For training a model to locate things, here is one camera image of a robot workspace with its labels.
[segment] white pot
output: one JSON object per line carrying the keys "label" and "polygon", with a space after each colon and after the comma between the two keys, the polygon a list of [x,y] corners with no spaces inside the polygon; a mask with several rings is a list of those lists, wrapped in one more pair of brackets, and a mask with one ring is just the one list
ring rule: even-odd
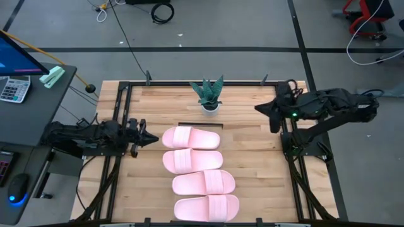
{"label": "white pot", "polygon": [[207,109],[204,108],[204,106],[201,105],[203,115],[205,115],[205,116],[207,116],[207,117],[214,117],[214,116],[216,116],[217,113],[219,112],[219,107],[220,107],[220,104],[218,104],[218,105],[217,105],[217,108],[214,109],[214,110],[207,110]]}

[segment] pink slide sandal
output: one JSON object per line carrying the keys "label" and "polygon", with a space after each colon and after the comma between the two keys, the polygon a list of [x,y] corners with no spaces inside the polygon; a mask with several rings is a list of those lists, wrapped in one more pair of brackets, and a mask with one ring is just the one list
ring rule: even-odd
{"label": "pink slide sandal", "polygon": [[216,149],[220,136],[190,126],[177,126],[165,131],[162,141],[168,148]]}
{"label": "pink slide sandal", "polygon": [[220,195],[232,193],[235,180],[224,170],[204,170],[176,176],[172,190],[177,195]]}
{"label": "pink slide sandal", "polygon": [[223,156],[218,151],[194,151],[187,148],[164,153],[163,164],[175,174],[193,173],[220,168]]}
{"label": "pink slide sandal", "polygon": [[234,195],[207,195],[177,201],[174,215],[183,221],[225,222],[235,218],[239,208],[239,199]]}

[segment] keyboard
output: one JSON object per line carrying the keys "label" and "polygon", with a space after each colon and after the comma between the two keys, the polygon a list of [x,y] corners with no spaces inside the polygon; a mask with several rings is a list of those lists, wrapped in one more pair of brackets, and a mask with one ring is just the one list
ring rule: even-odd
{"label": "keyboard", "polygon": [[11,167],[15,162],[17,153],[10,151],[0,151],[0,187],[6,182],[7,176],[10,174]]}

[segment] concrete floor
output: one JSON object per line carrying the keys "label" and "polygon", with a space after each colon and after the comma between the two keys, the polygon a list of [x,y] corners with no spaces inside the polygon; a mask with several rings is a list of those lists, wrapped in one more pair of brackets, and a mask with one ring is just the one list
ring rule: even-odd
{"label": "concrete floor", "polygon": [[[101,4],[101,0],[91,0]],[[0,28],[9,20],[19,0],[0,0]],[[350,40],[348,22],[333,18],[334,8],[346,0],[293,0],[302,38],[317,89],[341,87],[392,88],[403,79],[404,59],[382,65],[357,66],[343,52]],[[396,16],[386,23],[391,38],[380,47],[367,38],[358,38],[353,48],[404,47],[404,32],[398,19],[404,18],[404,2],[390,0]],[[177,51],[137,52],[140,64],[154,79],[307,80],[304,63],[288,2],[285,0],[172,0],[174,19],[156,25],[150,16],[133,6],[116,6],[116,12],[132,47],[216,47],[212,52]],[[141,5],[150,10],[152,6]],[[51,53],[70,65],[78,74],[100,88],[106,79],[143,79],[130,52],[108,47],[127,47],[111,9],[103,23],[95,20],[86,0],[29,0],[22,4],[8,32],[37,47],[64,48]],[[103,52],[68,52],[73,47],[105,47]],[[221,47],[235,47],[226,51]],[[285,47],[293,52],[243,51],[237,47]],[[321,53],[323,48],[336,53]],[[42,62],[52,62],[32,53]],[[374,61],[380,54],[353,54],[356,61]],[[73,86],[83,90],[74,79]],[[368,124],[349,124],[330,132],[335,163],[350,221],[404,224],[404,155],[397,133],[404,127],[404,102],[381,98],[378,116]],[[79,117],[91,119],[95,107],[68,91],[62,105]],[[55,120],[75,123],[76,119],[59,109]],[[80,167],[73,161],[72,169]],[[45,191],[52,200],[31,199],[18,226],[66,222],[74,201],[76,177],[51,175]]]}

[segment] desk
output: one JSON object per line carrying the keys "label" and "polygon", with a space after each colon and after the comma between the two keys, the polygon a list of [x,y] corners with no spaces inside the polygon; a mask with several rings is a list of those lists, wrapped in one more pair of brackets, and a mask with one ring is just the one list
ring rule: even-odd
{"label": "desk", "polygon": [[[47,69],[58,66],[46,63],[43,65]],[[45,126],[52,122],[77,71],[74,66],[61,67],[66,72],[51,89],[39,81],[40,76],[31,76],[32,87],[23,103],[0,102],[0,143],[27,146],[39,144]],[[1,89],[6,82],[6,79],[0,81]]]}
{"label": "desk", "polygon": [[[46,63],[43,65],[47,69],[58,66]],[[50,147],[37,145],[45,126],[55,116],[77,70],[74,66],[61,67],[66,72],[51,89],[44,87],[44,84],[39,81],[39,76],[32,76],[32,87],[22,104],[0,102],[0,148],[5,146],[3,150],[19,154],[10,176],[4,186],[0,188],[1,224],[14,225],[20,220],[51,153]],[[6,80],[0,81],[0,89],[5,83]],[[11,179],[19,173],[30,175],[27,198],[22,205],[12,206],[7,196],[8,185]]]}
{"label": "desk", "polygon": [[[119,81],[103,82],[97,105],[100,120],[112,118],[118,84]],[[299,81],[299,87],[306,88],[306,84]],[[125,97],[126,91],[121,99],[118,122],[122,120]],[[280,135],[271,134],[268,118],[254,109],[255,105],[274,97],[272,86],[224,86],[219,114],[208,118],[203,116],[198,96],[190,86],[135,86],[129,118],[146,119],[147,131],[160,138],[165,130],[179,122],[223,124],[217,150],[223,154],[222,169],[235,178],[236,189],[232,194],[240,200],[240,211],[232,222],[255,223],[258,217],[264,222],[292,222],[297,221],[297,213]],[[299,127],[313,124],[313,121],[298,123]],[[175,195],[171,189],[175,175],[162,163],[162,156],[168,150],[160,140],[139,149],[137,158],[132,158],[129,152],[122,157],[112,222],[143,222],[146,217],[154,223],[175,220],[174,204],[185,197]],[[338,217],[326,165],[315,157],[304,159],[313,193]],[[85,205],[98,192],[103,162],[104,157],[96,157],[82,171],[78,192]],[[303,195],[300,192],[304,214],[308,217]],[[105,217],[108,196],[107,193],[101,218]],[[71,218],[82,212],[76,198]]]}

